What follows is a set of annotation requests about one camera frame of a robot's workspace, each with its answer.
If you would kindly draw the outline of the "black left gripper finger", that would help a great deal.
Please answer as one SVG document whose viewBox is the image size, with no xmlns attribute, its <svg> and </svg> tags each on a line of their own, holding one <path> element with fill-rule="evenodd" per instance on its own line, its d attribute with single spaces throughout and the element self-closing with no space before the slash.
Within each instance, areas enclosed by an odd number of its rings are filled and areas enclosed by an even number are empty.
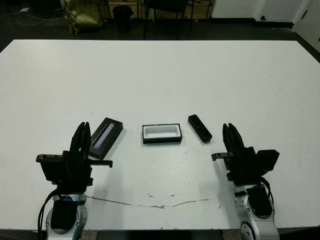
<svg viewBox="0 0 320 240">
<path fill-rule="evenodd" d="M 84 157 L 87 157 L 89 155 L 90 147 L 91 147 L 91 130 L 90 130 L 90 124 L 86 122 L 82 129 L 82 137 L 81 137 L 81 153 L 83 154 Z"/>
<path fill-rule="evenodd" d="M 82 122 L 76 129 L 72 139 L 69 151 L 71 153 L 80 152 L 81 148 L 84 146 L 85 137 L 87 134 L 86 124 Z"/>
</svg>

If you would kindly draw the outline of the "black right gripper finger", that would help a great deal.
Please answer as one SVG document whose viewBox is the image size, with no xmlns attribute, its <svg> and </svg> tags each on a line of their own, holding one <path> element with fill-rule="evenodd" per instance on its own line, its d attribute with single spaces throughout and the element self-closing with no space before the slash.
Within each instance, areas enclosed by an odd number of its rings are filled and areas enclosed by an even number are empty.
<svg viewBox="0 0 320 240">
<path fill-rule="evenodd" d="M 224 123 L 222 127 L 223 142 L 227 152 L 232 152 L 234 147 L 234 132 L 228 124 Z"/>
<path fill-rule="evenodd" d="M 228 129 L 229 129 L 228 131 L 229 150 L 233 154 L 240 154 L 245 149 L 243 139 L 240 133 L 238 132 L 237 128 L 232 123 L 228 124 Z"/>
</svg>

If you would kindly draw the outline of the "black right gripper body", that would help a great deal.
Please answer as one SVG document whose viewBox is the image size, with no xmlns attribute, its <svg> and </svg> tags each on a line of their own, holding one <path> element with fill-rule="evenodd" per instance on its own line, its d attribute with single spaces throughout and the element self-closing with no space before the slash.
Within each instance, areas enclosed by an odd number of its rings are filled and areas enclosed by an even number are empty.
<svg viewBox="0 0 320 240">
<path fill-rule="evenodd" d="M 216 152 L 211 155 L 211 158 L 213 161 L 223 159 L 228 171 L 227 179 L 236 186 L 254 184 L 265 174 L 253 147 Z"/>
</svg>

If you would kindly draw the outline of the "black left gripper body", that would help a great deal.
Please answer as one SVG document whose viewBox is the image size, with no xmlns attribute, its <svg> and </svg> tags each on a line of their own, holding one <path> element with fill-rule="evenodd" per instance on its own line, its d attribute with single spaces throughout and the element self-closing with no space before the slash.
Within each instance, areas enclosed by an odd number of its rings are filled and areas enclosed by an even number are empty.
<svg viewBox="0 0 320 240">
<path fill-rule="evenodd" d="M 113 167 L 111 160 L 92 160 L 82 153 L 39 154 L 36 162 L 41 165 L 47 181 L 57 186 L 59 192 L 85 192 L 93 185 L 92 166 Z"/>
</svg>

